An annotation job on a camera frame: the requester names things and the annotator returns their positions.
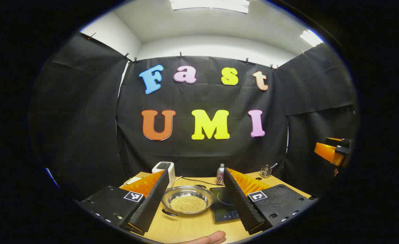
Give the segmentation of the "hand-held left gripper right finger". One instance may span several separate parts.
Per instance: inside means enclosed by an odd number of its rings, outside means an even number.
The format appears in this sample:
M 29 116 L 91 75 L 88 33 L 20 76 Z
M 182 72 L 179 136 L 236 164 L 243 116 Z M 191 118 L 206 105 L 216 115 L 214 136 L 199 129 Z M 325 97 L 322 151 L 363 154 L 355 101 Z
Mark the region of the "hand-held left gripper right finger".
M 316 203 L 284 184 L 269 186 L 230 168 L 224 169 L 224 185 L 249 235 L 264 232 L 298 216 Z

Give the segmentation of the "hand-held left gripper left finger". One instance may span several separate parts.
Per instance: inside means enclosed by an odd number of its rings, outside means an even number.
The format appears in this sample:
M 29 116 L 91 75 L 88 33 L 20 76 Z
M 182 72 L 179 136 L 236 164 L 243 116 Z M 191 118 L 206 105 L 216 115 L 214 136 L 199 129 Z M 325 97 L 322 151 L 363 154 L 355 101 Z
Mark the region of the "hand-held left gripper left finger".
M 123 187 L 109 185 L 81 201 L 80 206 L 113 226 L 144 235 L 168 184 L 168 170 L 161 170 Z

